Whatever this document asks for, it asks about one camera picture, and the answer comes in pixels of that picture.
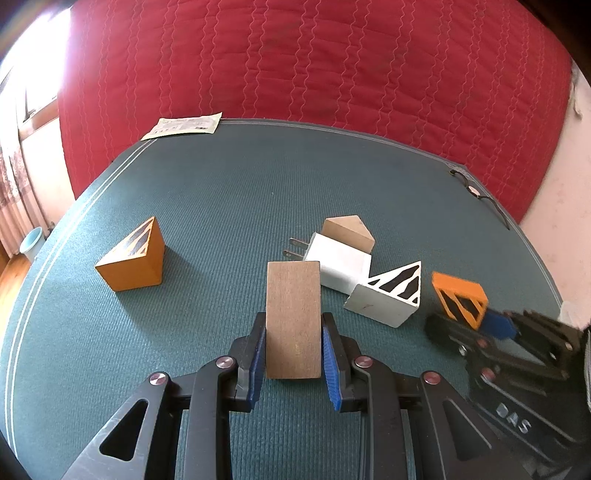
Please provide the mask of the green table mat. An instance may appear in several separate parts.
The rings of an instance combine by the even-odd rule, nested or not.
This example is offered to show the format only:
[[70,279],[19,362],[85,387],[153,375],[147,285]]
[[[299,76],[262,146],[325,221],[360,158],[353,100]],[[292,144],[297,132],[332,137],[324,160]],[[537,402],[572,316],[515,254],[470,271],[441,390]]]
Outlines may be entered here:
[[[480,283],[497,310],[557,316],[561,297],[511,217],[436,156],[374,136],[225,120],[211,135],[138,143],[52,232],[1,354],[1,429],[28,474],[58,479],[155,371],[228,351],[266,306],[266,267],[325,218],[358,215],[372,271],[421,261]],[[164,239],[159,285],[114,292],[97,262],[146,219]]]

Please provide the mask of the patterned window curtain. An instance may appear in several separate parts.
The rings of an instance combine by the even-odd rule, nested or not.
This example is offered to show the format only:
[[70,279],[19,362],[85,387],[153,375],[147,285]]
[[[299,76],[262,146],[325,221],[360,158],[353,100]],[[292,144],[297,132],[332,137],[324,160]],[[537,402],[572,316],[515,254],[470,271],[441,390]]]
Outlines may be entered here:
[[1,93],[1,245],[8,257],[19,253],[34,228],[47,232],[46,218],[33,191],[19,138],[14,98]]

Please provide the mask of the light blue waste bin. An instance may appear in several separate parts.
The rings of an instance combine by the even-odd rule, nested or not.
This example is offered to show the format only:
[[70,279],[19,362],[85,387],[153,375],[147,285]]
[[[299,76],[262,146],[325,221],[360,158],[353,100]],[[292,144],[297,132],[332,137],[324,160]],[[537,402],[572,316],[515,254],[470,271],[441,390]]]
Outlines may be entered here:
[[45,243],[45,236],[41,227],[32,229],[22,240],[19,253],[33,263]]

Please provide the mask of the white wall charger plug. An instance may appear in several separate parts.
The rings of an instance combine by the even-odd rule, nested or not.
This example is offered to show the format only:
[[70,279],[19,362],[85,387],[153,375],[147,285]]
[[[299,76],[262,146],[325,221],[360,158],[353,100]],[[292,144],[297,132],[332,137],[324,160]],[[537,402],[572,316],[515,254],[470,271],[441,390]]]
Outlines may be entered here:
[[356,285],[369,279],[372,263],[369,253],[320,233],[314,233],[308,242],[290,238],[290,245],[304,249],[304,253],[283,250],[283,256],[290,260],[320,263],[321,285],[324,287],[351,295]]

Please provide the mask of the brown pentagonal wooden block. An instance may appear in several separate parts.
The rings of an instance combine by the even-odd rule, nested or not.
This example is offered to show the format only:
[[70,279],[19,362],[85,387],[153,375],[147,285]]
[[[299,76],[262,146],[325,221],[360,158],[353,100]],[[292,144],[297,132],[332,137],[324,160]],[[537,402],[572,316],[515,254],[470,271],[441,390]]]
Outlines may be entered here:
[[372,253],[376,240],[358,215],[325,218],[321,234],[356,250]]

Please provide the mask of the small orange striped wedge block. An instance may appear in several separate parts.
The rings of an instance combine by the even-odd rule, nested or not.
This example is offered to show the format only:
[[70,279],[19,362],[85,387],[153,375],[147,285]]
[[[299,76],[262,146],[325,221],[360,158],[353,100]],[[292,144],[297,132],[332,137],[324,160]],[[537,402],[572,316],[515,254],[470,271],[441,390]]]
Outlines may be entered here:
[[432,286],[451,319],[480,329],[489,299],[479,283],[434,271]]

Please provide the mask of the white paper leaflet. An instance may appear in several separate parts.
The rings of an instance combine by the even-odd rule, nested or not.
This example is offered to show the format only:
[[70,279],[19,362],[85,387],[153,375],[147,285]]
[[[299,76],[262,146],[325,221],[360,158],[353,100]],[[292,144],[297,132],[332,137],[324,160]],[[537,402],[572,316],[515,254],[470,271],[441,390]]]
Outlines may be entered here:
[[213,134],[221,118],[221,112],[198,117],[160,118],[141,140],[184,134]]

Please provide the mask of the window with wooden sill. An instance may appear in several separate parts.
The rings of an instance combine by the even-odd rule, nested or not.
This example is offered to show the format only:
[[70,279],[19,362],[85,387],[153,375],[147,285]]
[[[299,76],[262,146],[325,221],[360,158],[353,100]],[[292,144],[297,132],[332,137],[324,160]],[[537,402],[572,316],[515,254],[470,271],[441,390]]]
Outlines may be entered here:
[[1,23],[1,135],[24,140],[57,119],[71,31],[66,1],[27,1]]

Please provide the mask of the brown rectangular wooden block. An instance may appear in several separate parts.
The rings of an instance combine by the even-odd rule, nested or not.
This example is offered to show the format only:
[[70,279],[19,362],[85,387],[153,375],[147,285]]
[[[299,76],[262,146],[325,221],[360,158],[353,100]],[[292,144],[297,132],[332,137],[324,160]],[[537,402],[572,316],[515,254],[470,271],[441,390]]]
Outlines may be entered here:
[[315,379],[322,375],[320,263],[267,264],[266,377]]

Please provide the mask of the red quilted mattress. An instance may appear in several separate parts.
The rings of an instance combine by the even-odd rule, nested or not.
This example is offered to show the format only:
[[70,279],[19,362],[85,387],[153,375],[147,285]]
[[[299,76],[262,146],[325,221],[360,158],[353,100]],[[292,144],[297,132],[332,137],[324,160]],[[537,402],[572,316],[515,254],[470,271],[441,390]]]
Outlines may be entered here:
[[160,118],[280,119],[463,164],[521,220],[571,67],[517,1],[78,1],[58,96],[66,168],[80,194]]

